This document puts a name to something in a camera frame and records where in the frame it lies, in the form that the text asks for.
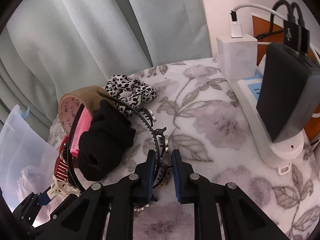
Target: white power strip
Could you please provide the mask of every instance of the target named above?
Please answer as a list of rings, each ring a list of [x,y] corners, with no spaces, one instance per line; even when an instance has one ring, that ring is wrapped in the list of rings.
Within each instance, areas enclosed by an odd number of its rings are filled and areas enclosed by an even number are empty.
[[[228,81],[248,119],[250,129],[262,161],[271,168],[278,169],[279,175],[291,170],[291,161],[303,149],[302,131],[290,139],[272,143],[270,136],[256,109],[262,85],[262,75],[257,70],[252,78]]]

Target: black scrunchie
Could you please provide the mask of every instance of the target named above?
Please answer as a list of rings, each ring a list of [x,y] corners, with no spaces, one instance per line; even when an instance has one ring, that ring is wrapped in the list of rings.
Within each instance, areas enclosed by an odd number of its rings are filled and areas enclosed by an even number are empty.
[[[79,141],[76,165],[87,180],[99,181],[116,168],[126,149],[133,145],[136,130],[106,100],[93,115],[89,131]]]

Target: white wall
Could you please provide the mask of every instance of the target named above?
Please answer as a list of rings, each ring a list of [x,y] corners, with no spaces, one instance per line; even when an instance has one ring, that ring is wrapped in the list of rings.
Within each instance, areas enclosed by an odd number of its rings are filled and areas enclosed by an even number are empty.
[[[229,13],[234,6],[240,3],[251,2],[272,8],[276,1],[278,0],[203,0],[204,10],[209,27],[212,54],[215,56],[218,53],[216,37],[219,35],[229,35],[230,33],[229,23],[231,21],[231,17]],[[306,28],[310,30],[311,33],[311,42],[320,49],[320,26],[318,25],[316,19],[313,17],[308,7],[302,0],[287,1],[289,3],[295,1],[300,5],[304,21],[306,23]],[[270,14],[255,8],[240,9],[238,11],[238,20],[242,23],[243,32],[252,35],[252,18],[250,12],[258,17],[267,20],[270,19]],[[278,12],[284,16],[286,16],[287,14],[285,6],[281,6],[278,9]],[[277,17],[275,17],[275,23],[280,26],[283,25],[283,22]]]

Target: curtain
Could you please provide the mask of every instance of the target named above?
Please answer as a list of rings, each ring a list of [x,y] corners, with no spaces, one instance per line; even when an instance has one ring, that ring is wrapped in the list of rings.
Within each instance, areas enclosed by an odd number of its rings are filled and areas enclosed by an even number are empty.
[[[202,0],[23,0],[0,36],[0,120],[30,107],[46,138],[62,94],[211,55]]]

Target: translucent plastic container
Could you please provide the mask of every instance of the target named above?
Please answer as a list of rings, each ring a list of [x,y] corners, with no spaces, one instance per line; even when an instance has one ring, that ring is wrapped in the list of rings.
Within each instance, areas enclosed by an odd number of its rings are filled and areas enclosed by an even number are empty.
[[[21,115],[16,105],[0,133],[0,187],[11,211],[30,192],[43,192],[51,185],[58,156]]]

